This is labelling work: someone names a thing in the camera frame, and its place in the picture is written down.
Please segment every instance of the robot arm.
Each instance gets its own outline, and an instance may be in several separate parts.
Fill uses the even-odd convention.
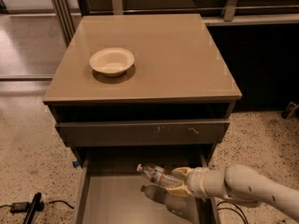
[[[185,174],[183,188],[196,198],[218,197],[246,207],[256,207],[263,202],[299,222],[299,191],[282,186],[248,166],[236,164],[225,171],[178,168],[176,173]],[[167,190],[174,195],[182,193],[178,189]]]

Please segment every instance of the dark gray drawer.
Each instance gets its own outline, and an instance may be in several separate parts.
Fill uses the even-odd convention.
[[[68,147],[217,144],[228,119],[61,122],[56,129]]]
[[[136,171],[148,162],[169,171],[205,166],[198,147],[94,147],[87,153],[74,224],[220,223],[214,200],[173,197]]]

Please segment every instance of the drawer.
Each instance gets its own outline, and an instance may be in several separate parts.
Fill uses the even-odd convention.
[[[143,178],[139,163],[172,170],[205,165],[205,158],[195,146],[89,148],[74,224],[220,223],[213,200],[173,197]]]
[[[68,147],[217,144],[228,119],[60,122],[56,129]]]

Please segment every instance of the black cable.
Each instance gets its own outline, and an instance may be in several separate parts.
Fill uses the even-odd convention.
[[[11,205],[0,205],[0,208],[2,207],[11,207]]]
[[[233,211],[233,212],[236,212],[236,213],[242,218],[243,223],[244,223],[244,224],[247,224],[247,223],[246,223],[246,220],[242,217],[242,215],[239,214],[239,213],[238,213],[236,210],[234,210],[233,208],[230,208],[230,207],[222,207],[222,208],[218,208],[217,210],[218,210],[218,211],[220,211],[220,210],[231,210],[231,211]]]
[[[236,204],[234,204],[234,203],[229,203],[229,202],[223,201],[223,202],[218,203],[218,204],[217,204],[217,207],[218,207],[219,205],[223,204],[223,203],[231,204],[231,205],[233,205],[235,208],[237,208],[237,209],[241,212],[241,214],[243,215],[243,217],[244,217],[244,219],[245,219],[245,221],[246,221],[245,224],[249,224],[249,222],[248,222],[248,220],[247,220],[247,218],[246,218],[244,212],[242,211],[242,209],[241,209],[238,205],[236,205]]]
[[[68,202],[63,201],[63,200],[55,200],[55,201],[51,201],[51,202],[49,202],[49,204],[51,204],[51,203],[64,203],[64,204],[66,204],[69,208],[74,209],[74,206],[70,205]]]

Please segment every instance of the plastic bottle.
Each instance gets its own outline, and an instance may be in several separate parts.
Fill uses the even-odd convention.
[[[173,175],[168,175],[164,168],[155,164],[139,164],[137,171],[146,177],[150,182],[163,188],[174,188],[180,186],[183,181]]]

